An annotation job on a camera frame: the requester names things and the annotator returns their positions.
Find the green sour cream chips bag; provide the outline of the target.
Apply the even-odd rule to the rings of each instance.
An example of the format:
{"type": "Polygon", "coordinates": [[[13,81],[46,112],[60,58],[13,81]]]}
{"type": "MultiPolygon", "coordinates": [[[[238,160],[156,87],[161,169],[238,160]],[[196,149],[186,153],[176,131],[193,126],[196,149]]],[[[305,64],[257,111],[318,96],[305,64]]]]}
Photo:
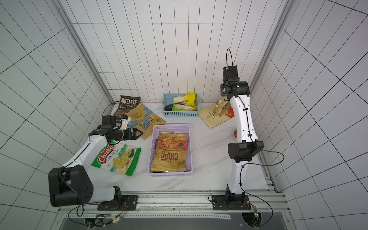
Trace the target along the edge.
{"type": "Polygon", "coordinates": [[[213,109],[213,113],[215,115],[218,115],[219,117],[227,116],[232,117],[232,113],[229,111],[231,108],[231,103],[227,99],[227,97],[222,97],[215,105],[215,108],[213,109]]]}

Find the beige cassava chips bag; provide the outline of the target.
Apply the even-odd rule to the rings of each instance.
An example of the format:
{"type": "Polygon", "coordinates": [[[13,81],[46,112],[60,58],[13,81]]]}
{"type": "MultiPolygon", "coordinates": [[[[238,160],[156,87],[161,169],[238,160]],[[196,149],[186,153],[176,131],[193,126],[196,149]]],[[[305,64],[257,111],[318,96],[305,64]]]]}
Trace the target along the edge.
{"type": "Polygon", "coordinates": [[[225,113],[221,117],[213,112],[215,108],[216,104],[211,104],[205,108],[200,109],[198,112],[200,118],[205,122],[205,124],[209,128],[213,128],[234,117],[234,111],[231,106],[225,111],[225,113]]]}

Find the red balsamico tomato chips bag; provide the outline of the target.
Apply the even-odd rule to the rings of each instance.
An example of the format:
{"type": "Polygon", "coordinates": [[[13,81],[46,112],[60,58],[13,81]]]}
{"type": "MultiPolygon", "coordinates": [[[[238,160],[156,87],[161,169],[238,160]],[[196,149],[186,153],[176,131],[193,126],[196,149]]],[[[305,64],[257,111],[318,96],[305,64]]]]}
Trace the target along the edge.
{"type": "Polygon", "coordinates": [[[188,150],[188,134],[160,132],[151,171],[160,173],[185,172],[188,150]]]}

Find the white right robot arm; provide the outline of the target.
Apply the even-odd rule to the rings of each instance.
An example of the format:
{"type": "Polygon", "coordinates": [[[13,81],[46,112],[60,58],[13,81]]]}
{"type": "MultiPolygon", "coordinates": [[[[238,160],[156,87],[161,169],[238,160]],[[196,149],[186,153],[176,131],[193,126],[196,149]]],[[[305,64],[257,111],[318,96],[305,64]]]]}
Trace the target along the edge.
{"type": "Polygon", "coordinates": [[[213,210],[248,211],[253,205],[243,188],[246,171],[264,145],[254,131],[248,83],[240,81],[239,77],[224,77],[220,89],[221,95],[227,97],[234,111],[237,136],[236,142],[228,145],[229,157],[234,160],[231,182],[227,185],[224,195],[209,195],[209,201],[213,210]]]}

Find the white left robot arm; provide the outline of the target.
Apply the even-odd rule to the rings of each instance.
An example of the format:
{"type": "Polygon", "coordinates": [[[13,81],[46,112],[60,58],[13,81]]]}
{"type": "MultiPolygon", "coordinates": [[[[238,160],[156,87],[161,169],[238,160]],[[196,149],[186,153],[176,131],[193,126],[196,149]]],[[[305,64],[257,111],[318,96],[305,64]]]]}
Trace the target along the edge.
{"type": "Polygon", "coordinates": [[[120,130],[111,125],[104,125],[93,130],[75,156],[49,172],[51,205],[64,207],[98,203],[98,210],[122,210],[124,200],[120,188],[95,186],[89,178],[88,170],[100,151],[112,141],[136,140],[140,136],[142,132],[136,128],[120,130]]]}

